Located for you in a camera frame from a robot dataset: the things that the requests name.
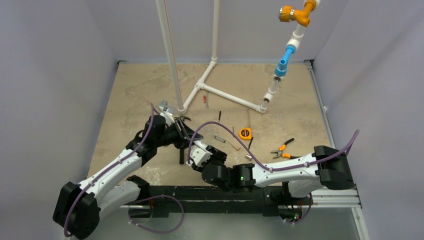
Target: yellow tape measure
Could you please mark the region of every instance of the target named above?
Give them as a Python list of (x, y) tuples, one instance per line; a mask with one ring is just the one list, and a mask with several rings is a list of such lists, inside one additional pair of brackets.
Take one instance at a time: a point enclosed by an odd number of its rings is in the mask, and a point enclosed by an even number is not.
[(247, 122), (248, 125), (245, 128), (240, 129), (238, 136), (241, 140), (250, 140), (252, 139), (252, 129), (251, 129), (251, 118), (249, 115), (249, 108), (247, 109)]

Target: pliers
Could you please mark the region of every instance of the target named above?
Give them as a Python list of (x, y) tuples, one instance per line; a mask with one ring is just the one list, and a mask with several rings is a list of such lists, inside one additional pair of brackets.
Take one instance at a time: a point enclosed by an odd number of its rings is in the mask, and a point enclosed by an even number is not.
[(277, 154), (277, 156), (273, 157), (273, 159), (276, 159), (276, 158), (279, 158), (279, 157), (283, 157), (283, 158), (286, 158), (286, 159), (298, 159), (298, 158), (300, 158), (300, 156), (292, 156), (288, 153), (283, 153), (287, 144), (293, 142), (294, 140), (295, 140), (294, 138), (290, 138), (278, 150), (271, 151), (272, 154)]

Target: wooden surface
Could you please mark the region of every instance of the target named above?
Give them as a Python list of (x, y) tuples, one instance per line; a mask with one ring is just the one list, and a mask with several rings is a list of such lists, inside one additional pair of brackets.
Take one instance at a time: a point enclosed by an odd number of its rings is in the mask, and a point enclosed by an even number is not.
[[(202, 76), (207, 64), (177, 65), (183, 102)], [(269, 88), (275, 65), (273, 64), (218, 64), (206, 79), (206, 84), (247, 101), (261, 104)], [(195, 130), (207, 121), (217, 121), (222, 111), (221, 123), (234, 126), (237, 133), (247, 126), (246, 107), (209, 93), (209, 109), (203, 102), (204, 90), (199, 91), (188, 107), (185, 116), (192, 119), (187, 124)], [(161, 100), (176, 107), (174, 85), (167, 64), (121, 64), (107, 104), (103, 123), (97, 139), (88, 175), (92, 175), (115, 159), (134, 135), (144, 128), (150, 116), (150, 102)], [(286, 140), (295, 141), (285, 152), (303, 156), (313, 152), (317, 145), (329, 145), (313, 85), (304, 64), (290, 64), (287, 76), (279, 85), (265, 114), (250, 110), (254, 137), (251, 150), (263, 163), (283, 161), (273, 159), (270, 151), (277, 150)], [(234, 150), (229, 144), (215, 140), (219, 134), (239, 147), (238, 142), (217, 125), (207, 125), (200, 133), (203, 142), (228, 154), (226, 166), (249, 163), (246, 151)], [(133, 172), (151, 185), (206, 185), (201, 174), (187, 165), (179, 165), (179, 150), (173, 145), (160, 147), (157, 155), (145, 166)]]

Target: orange handled pliers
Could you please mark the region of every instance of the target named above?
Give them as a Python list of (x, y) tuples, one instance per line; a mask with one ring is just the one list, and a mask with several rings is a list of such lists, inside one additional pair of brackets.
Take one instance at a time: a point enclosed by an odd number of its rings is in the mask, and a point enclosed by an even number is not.
[(287, 140), (278, 150), (271, 151), (272, 154), (277, 154), (277, 156), (273, 157), (273, 159), (276, 159), (276, 158), (279, 158), (279, 157), (283, 157), (283, 158), (286, 158), (286, 159), (298, 159), (298, 158), (300, 158), (300, 156), (292, 156), (288, 153), (283, 153), (287, 144), (293, 142), (294, 140), (295, 140), (294, 138), (291, 138), (291, 139)]

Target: blue pipe fitting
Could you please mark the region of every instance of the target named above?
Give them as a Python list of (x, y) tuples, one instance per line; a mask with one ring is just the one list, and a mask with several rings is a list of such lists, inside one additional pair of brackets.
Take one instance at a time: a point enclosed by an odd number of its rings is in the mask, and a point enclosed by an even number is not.
[(285, 49), (285, 54), (282, 56), (277, 66), (275, 67), (275, 75), (278, 77), (283, 77), (287, 73), (287, 64), (289, 63), (290, 56), (295, 53), (296, 48), (294, 46), (288, 46)]

